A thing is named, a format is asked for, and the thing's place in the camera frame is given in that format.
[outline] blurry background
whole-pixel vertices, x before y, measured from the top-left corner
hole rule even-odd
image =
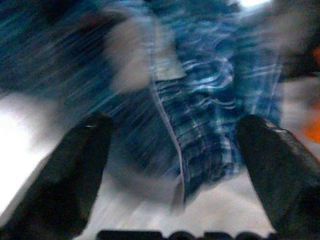
[[[282,52],[282,127],[320,158],[320,145],[302,135],[302,127],[315,114],[314,104],[320,100],[320,65],[313,56],[320,46],[319,1],[242,0],[241,5],[248,21],[259,19],[265,30],[274,34]],[[56,123],[65,114],[56,102],[18,93],[1,97],[0,92],[0,214],[66,132],[67,126]],[[172,212],[166,205],[132,196],[105,174],[91,221],[78,239],[94,239],[101,229],[148,229],[165,236],[177,230],[198,236],[204,231],[233,235],[252,231],[264,236],[272,231],[246,172],[203,191],[184,212]]]

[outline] light patch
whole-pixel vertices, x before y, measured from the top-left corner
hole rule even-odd
[[[271,3],[272,0],[239,0],[243,8],[259,7],[259,5]]]

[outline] blue checkered cloth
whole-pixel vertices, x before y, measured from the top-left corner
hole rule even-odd
[[[82,0],[52,25],[30,3],[2,1],[0,88],[62,102],[74,121],[94,111],[107,113],[125,136],[128,164],[145,175],[181,175],[187,200],[203,184],[243,167],[235,137],[241,117],[280,121],[278,53],[257,34],[258,24],[241,24],[242,14],[228,2]],[[119,95],[108,88],[114,73],[95,45],[108,29],[86,36],[61,33],[101,8],[149,17],[141,26],[152,76],[148,88]],[[154,16],[173,36],[184,77],[157,79]]]

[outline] white floor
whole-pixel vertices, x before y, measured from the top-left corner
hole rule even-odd
[[[318,158],[320,145],[300,137],[299,131],[319,86],[320,79],[315,78],[286,83],[282,122]],[[64,134],[65,129],[52,124],[56,107],[18,94],[0,100],[0,214]],[[101,229],[157,230],[165,236],[177,230],[196,236],[205,231],[232,235],[252,231],[265,236],[272,231],[246,172],[202,192],[184,212],[172,212],[163,204],[129,195],[105,175],[91,221],[77,239],[93,240]]]

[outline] plaid shirt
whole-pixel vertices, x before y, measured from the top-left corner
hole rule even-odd
[[[235,137],[241,117],[256,114],[279,123],[279,56],[265,47],[265,36],[255,34],[259,25],[241,25],[235,5],[83,0],[52,27],[35,19],[33,7],[14,2],[0,5],[0,88],[56,99],[71,122],[98,110],[108,113],[123,137],[120,149],[129,152],[127,164],[144,175],[181,175],[184,200],[243,166]],[[67,22],[102,7],[148,17],[140,26],[152,75],[148,88],[119,95],[108,88],[113,73],[92,44],[107,29],[90,32],[85,49],[88,41],[76,33],[53,37]],[[159,79],[154,15],[167,28],[162,44],[175,43],[183,77]]]

